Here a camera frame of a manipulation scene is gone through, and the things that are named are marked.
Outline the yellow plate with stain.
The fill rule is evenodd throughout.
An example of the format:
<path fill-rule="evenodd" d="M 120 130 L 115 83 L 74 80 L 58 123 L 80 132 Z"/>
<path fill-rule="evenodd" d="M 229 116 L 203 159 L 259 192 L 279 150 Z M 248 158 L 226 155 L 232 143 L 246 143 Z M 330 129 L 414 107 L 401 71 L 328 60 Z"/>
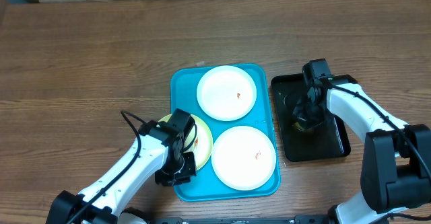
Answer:
<path fill-rule="evenodd" d="M 192 152 L 196 170 L 199 171 L 209 160 L 213 147 L 213 137 L 209 127 L 198 116 L 192 114 L 195 126 L 186 137 L 183 147 L 190 146 L 185 153 Z"/>

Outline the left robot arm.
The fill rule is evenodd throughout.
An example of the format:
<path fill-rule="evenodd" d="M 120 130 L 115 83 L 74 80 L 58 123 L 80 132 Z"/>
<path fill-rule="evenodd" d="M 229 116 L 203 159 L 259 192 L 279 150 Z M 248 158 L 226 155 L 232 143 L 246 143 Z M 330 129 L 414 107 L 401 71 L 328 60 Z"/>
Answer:
<path fill-rule="evenodd" d="M 196 128 L 191 114 L 180 109 L 166 122 L 142 121 L 132 129 L 130 149 L 101 178 L 79 194 L 62 191 L 54 199 L 47 223 L 117 223 L 149 177 L 163 186 L 190 182 L 197 167 L 185 142 Z"/>

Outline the green yellow sponge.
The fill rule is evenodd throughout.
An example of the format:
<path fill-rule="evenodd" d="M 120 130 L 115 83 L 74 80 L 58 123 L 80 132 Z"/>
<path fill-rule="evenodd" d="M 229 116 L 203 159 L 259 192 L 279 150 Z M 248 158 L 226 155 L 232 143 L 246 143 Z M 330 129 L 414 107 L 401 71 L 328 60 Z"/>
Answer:
<path fill-rule="evenodd" d="M 312 128 L 304 128 L 303 126 L 301 126 L 298 122 L 295 122 L 292 125 L 296 130 L 299 130 L 302 133 L 312 133 L 313 129 Z"/>

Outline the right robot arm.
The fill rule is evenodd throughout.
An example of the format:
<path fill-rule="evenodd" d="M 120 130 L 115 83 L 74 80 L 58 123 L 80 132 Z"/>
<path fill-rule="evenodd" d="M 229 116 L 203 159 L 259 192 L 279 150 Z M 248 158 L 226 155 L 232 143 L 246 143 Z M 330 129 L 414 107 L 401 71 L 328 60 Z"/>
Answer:
<path fill-rule="evenodd" d="M 369 98 L 350 75 L 334 76 L 325 59 L 302 68 L 306 93 L 295 105 L 294 126 L 312 132 L 331 116 L 364 143 L 361 191 L 331 207 L 326 223 L 388 223 L 430 203 L 430 128 L 410 125 Z"/>

